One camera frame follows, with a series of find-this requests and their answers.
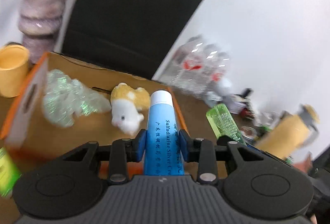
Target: yellow bucket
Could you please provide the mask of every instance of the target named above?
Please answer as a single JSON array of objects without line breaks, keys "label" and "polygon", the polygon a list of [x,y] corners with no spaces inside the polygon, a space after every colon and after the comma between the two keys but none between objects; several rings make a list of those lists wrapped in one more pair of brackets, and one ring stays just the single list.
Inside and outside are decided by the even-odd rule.
[{"label": "yellow bucket", "polygon": [[18,96],[28,72],[28,49],[16,44],[0,48],[0,95],[7,98]]}]

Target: clear plastic bag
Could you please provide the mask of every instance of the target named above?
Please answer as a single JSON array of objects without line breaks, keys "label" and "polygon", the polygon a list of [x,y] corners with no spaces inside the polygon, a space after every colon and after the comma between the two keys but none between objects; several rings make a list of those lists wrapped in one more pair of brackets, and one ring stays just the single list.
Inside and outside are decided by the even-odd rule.
[{"label": "clear plastic bag", "polygon": [[73,114],[79,117],[110,110],[108,99],[79,80],[71,79],[60,70],[48,72],[42,111],[51,123],[70,127],[74,123]]}]

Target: white wall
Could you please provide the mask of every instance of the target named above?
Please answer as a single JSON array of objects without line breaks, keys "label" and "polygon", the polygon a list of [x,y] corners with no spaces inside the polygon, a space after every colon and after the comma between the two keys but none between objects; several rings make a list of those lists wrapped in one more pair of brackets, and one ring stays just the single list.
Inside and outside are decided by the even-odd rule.
[{"label": "white wall", "polygon": [[[0,0],[0,44],[21,41],[16,27],[20,1]],[[68,0],[65,22],[73,3]],[[204,0],[154,78],[179,45],[203,34],[229,51],[228,76],[234,90],[253,88],[252,100],[261,110],[295,112],[299,103],[316,108],[322,124],[321,139],[309,148],[315,157],[330,143],[326,128],[329,30],[330,0]]]}]

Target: hamster plush toy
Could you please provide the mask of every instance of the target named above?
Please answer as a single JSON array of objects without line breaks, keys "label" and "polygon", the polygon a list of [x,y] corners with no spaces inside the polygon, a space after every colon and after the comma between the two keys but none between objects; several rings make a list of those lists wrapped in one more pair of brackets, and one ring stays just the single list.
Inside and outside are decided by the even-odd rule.
[{"label": "hamster plush toy", "polygon": [[144,116],[138,111],[150,107],[150,95],[144,88],[133,89],[126,83],[120,83],[111,92],[112,125],[123,133],[134,136]]}]

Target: bottle handle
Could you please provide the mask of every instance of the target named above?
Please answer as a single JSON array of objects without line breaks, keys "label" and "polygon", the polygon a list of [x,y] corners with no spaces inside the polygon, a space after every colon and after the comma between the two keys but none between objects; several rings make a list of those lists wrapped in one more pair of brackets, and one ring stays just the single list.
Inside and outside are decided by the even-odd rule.
[{"label": "bottle handle", "polygon": [[316,128],[316,126],[314,124],[310,125],[315,131],[300,145],[300,148],[306,147],[308,145],[311,145],[317,138],[319,135],[319,131]]}]

